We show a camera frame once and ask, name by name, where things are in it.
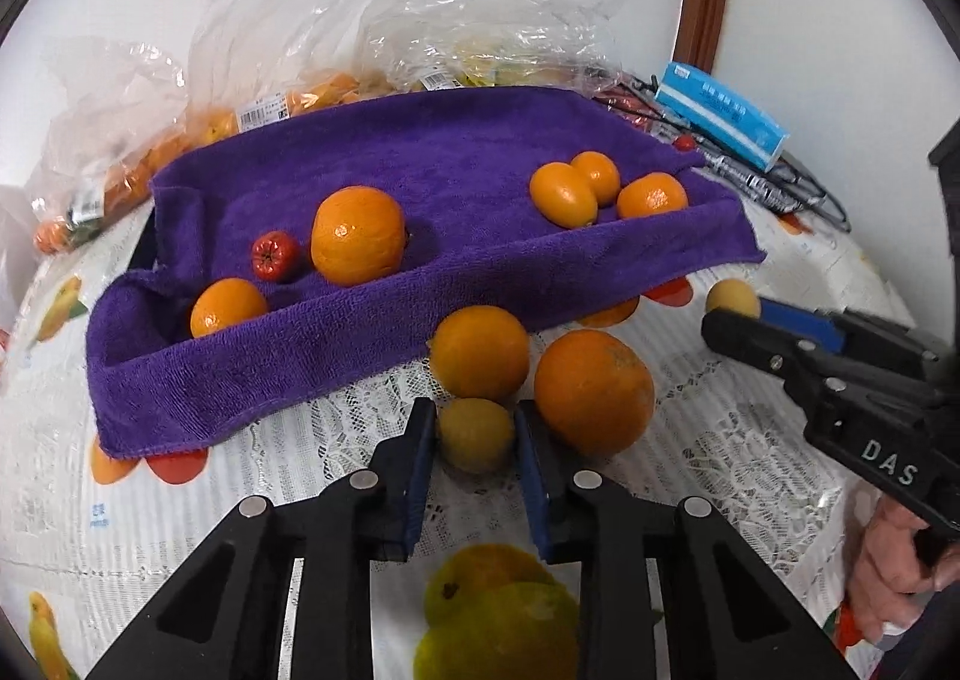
tangerine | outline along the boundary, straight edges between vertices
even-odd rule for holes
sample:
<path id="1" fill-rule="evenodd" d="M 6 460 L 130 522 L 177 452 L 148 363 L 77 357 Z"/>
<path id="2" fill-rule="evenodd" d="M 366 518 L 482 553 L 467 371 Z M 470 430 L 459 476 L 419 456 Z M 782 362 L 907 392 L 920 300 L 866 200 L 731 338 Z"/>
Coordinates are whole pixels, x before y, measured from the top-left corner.
<path id="1" fill-rule="evenodd" d="M 534 400 L 547 426 L 581 455 L 630 447 L 654 413 L 654 381 L 627 345 L 579 329 L 551 344 L 536 366 Z"/>
<path id="2" fill-rule="evenodd" d="M 377 188 L 342 188 L 320 204 L 313 221 L 310 258 L 340 287 L 397 273 L 407 234 L 400 204 Z"/>
<path id="3" fill-rule="evenodd" d="M 599 206 L 608 207 L 616 201 L 616 195 L 620 192 L 620 172 L 610 158 L 602 152 L 589 150 L 570 161 L 570 166 L 587 175 Z"/>
<path id="4" fill-rule="evenodd" d="M 597 219 L 597 198 L 589 178 L 570 164 L 548 163 L 530 178 L 536 210 L 560 228 L 580 228 Z"/>
<path id="5" fill-rule="evenodd" d="M 621 301 L 609 309 L 602 309 L 586 317 L 581 317 L 577 322 L 586 327 L 615 326 L 617 323 L 622 323 L 630 317 L 632 313 L 637 311 L 639 304 L 640 296 L 637 296 L 637 298 L 627 298 L 626 301 Z"/>
<path id="6" fill-rule="evenodd" d="M 649 217 L 677 212 L 689 206 L 686 190 L 675 177 L 654 171 L 640 177 L 620 190 L 616 198 L 616 213 L 620 219 Z"/>
<path id="7" fill-rule="evenodd" d="M 190 332 L 195 339 L 225 327 L 253 320 L 270 311 L 256 285 L 228 277 L 205 289 L 190 313 Z"/>
<path id="8" fill-rule="evenodd" d="M 527 332 L 498 306 L 458 309 L 440 321 L 427 346 L 430 371 L 460 399 L 506 399 L 530 371 Z"/>

purple towel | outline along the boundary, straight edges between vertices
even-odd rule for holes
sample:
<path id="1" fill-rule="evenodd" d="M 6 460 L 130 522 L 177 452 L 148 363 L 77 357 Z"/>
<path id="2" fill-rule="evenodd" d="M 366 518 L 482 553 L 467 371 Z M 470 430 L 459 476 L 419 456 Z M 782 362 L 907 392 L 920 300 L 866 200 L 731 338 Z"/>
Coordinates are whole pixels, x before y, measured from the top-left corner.
<path id="1" fill-rule="evenodd" d="M 683 212 L 563 231 L 530 201 L 531 174 L 586 149 L 624 183 L 677 174 Z M 680 154 L 572 92 L 459 89 L 291 119 L 195 151 L 154 180 L 157 263 L 131 268 L 93 309 L 88 379 L 104 450 L 203 448 L 271 412 L 426 354 L 448 313 L 493 303 L 528 330 L 568 322 L 691 271 L 759 261 L 736 195 Z M 403 207 L 400 273 L 342 289 L 306 271 L 258 287 L 272 312 L 192 339 L 195 298 L 251 273 L 251 244 L 289 231 L 309 254 L 320 201 L 374 185 Z"/>

plastic bag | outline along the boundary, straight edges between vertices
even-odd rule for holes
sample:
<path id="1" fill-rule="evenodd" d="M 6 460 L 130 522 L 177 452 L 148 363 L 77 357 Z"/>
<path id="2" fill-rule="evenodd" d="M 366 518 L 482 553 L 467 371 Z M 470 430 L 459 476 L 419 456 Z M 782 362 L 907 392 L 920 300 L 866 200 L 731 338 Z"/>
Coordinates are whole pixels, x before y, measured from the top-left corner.
<path id="1" fill-rule="evenodd" d="M 20 302 L 39 263 L 31 247 L 29 215 L 21 190 L 0 188 L 0 371 Z"/>
<path id="2" fill-rule="evenodd" d="M 410 76 L 440 56 L 488 73 L 472 83 L 493 78 L 582 92 L 605 84 L 589 81 L 594 68 L 616 68 L 600 49 L 599 26 L 623 0 L 456 1 L 459 9 L 440 0 L 208 0 L 189 58 L 194 142 L 414 89 Z M 425 35 L 417 32 L 418 18 Z M 470 34 L 467 25 L 479 20 L 484 25 Z M 377 37 L 381 29 L 389 36 Z M 430 49 L 416 45 L 422 60 L 403 54 L 422 38 L 436 39 Z"/>
<path id="3" fill-rule="evenodd" d="M 93 239 L 150 197 L 157 171 L 191 148 L 184 70 L 155 46 L 59 41 L 48 65 L 66 89 L 26 189 L 40 252 Z"/>
<path id="4" fill-rule="evenodd" d="M 616 81 L 605 20 L 623 0 L 373 0 L 355 68 L 401 91 Z"/>

printed parrot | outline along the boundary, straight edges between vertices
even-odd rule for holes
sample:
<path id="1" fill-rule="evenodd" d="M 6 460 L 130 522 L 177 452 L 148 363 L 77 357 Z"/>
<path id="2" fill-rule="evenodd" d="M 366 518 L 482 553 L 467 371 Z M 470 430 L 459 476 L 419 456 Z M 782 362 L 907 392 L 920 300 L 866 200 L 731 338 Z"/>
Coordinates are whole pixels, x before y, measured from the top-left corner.
<path id="1" fill-rule="evenodd" d="M 30 646 L 47 680 L 80 680 L 59 646 L 54 611 L 38 592 L 30 595 Z"/>

blue box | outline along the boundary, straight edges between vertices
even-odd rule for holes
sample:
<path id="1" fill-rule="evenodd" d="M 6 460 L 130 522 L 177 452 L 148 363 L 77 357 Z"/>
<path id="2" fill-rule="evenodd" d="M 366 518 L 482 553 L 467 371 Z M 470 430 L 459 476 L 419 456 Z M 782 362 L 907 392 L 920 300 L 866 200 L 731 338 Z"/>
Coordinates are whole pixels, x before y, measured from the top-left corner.
<path id="1" fill-rule="evenodd" d="M 767 113 L 692 65 L 667 65 L 656 102 L 763 171 L 776 163 L 789 136 Z"/>

